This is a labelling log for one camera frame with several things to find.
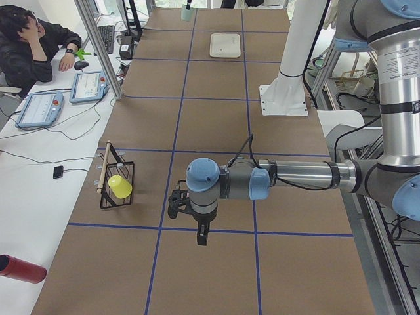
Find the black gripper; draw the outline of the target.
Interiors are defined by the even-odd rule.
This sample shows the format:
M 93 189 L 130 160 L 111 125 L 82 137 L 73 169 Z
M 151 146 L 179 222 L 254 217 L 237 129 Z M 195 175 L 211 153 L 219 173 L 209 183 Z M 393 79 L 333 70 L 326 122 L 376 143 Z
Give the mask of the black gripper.
M 208 220 L 198 221 L 197 244 L 200 246 L 207 245 L 207 236 L 210 230 L 210 222 Z

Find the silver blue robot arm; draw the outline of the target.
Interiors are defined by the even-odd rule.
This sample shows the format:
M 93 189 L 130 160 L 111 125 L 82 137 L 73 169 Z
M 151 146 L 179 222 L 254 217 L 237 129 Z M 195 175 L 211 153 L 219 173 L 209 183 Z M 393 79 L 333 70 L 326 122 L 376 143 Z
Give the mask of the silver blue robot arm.
M 307 163 L 235 157 L 198 158 L 186 170 L 186 212 L 205 245 L 220 199 L 263 200 L 273 186 L 342 189 L 419 218 L 419 2 L 340 1 L 336 38 L 367 43 L 377 54 L 383 155 L 376 160 Z

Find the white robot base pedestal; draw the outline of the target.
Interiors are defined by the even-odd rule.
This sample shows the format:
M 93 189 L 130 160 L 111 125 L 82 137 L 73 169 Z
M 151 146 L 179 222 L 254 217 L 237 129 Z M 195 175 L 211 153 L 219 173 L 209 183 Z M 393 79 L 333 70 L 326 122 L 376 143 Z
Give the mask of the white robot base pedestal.
M 296 1 L 278 76 L 261 85 L 264 116 L 307 116 L 303 78 L 311 49 L 329 8 L 329 1 Z

